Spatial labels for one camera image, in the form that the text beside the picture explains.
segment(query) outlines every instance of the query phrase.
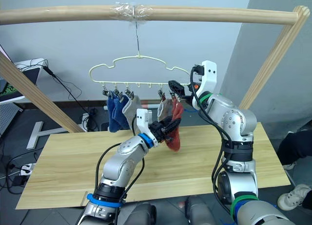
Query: light wood surface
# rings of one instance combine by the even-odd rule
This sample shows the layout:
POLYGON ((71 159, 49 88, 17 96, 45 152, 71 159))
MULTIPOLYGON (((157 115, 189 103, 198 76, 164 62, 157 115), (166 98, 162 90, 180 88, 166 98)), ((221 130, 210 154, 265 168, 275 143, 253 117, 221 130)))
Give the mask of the light wood surface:
POLYGON ((310 10, 305 6, 297 6, 293 12, 298 13, 298 21, 293 26, 285 26, 283 28, 267 59, 241 101, 239 105, 241 109, 248 109, 251 106, 310 15, 310 10))
MULTIPOLYGON (((51 135, 17 209, 86 205, 85 195, 94 190, 98 158, 105 149, 131 136, 130 131, 51 135)), ((127 202, 212 192, 210 177, 221 143, 218 132, 212 126, 180 127, 180 139, 178 153, 165 144, 150 150, 145 170, 129 191, 127 202)), ((108 153, 102 166, 115 151, 108 153)), ((254 132, 253 157, 260 188, 290 184, 260 123, 254 132)))
POLYGON ((55 105, 15 65, 0 52, 0 75, 22 95, 69 132, 82 132, 82 128, 55 105))
MULTIPOLYGON (((55 6, 0 11, 0 25, 71 21, 123 19, 115 5, 55 6)), ((289 24, 297 22, 296 12, 282 12, 244 8, 144 6, 145 20, 213 21, 289 24)))

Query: red sock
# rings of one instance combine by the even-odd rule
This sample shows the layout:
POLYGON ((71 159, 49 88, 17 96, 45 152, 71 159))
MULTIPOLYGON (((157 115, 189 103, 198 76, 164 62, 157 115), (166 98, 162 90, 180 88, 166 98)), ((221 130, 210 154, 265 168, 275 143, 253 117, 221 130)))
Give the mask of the red sock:
MULTIPOLYGON (((177 100, 177 98, 173 98, 172 100, 173 108, 172 108, 172 120, 180 119, 182 117, 183 113, 183 106, 182 104, 177 100)), ((175 129, 173 132, 171 132, 169 135, 169 140, 165 140, 167 146, 175 151, 178 152, 180 149, 180 136, 179 136, 179 127, 175 129)))

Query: gray sock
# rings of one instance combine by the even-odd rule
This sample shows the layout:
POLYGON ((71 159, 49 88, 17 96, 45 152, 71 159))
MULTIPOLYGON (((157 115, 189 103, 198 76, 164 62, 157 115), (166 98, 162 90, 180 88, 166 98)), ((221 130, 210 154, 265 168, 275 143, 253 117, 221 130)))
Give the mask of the gray sock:
POLYGON ((166 99, 164 101, 161 101, 157 110, 157 119, 158 122, 166 118, 167 116, 172 115, 172 100, 166 99))
MULTIPOLYGON (((128 103, 122 109, 122 113, 127 118, 130 129, 132 130, 132 120, 137 113, 137 109, 142 108, 140 98, 135 95, 133 100, 129 100, 128 103)), ((139 128, 137 127, 137 122, 134 122, 135 133, 140 133, 139 128)))

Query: clear tape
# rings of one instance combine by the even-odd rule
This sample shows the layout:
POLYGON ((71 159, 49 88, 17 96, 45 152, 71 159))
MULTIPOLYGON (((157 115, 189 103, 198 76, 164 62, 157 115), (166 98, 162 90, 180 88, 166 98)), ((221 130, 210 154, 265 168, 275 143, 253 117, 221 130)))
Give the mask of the clear tape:
POLYGON ((141 22, 142 20, 145 20, 152 11, 151 7, 131 5, 129 3, 116 3, 116 6, 112 9, 116 12, 116 19, 129 22, 141 22))

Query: wooden dowel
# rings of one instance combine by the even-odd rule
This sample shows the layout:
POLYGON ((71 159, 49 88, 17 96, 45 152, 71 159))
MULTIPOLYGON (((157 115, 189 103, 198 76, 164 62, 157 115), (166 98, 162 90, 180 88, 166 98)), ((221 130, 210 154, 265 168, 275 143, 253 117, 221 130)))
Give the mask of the wooden dowel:
MULTIPOLYGON (((113 5, 55 6, 0 11, 0 25, 71 21, 71 20, 114 20, 121 19, 113 5)), ((295 12, 244 8, 146 6, 145 20, 212 21, 268 23, 293 25, 297 22, 295 12)))
POLYGON ((69 132, 84 132, 0 52, 0 75, 51 119, 69 132))
POLYGON ((282 30, 267 59, 241 101, 239 105, 241 109, 248 109, 251 106, 310 15, 310 10, 305 6, 297 6, 293 11, 298 13, 298 22, 291 27, 285 26, 282 30))

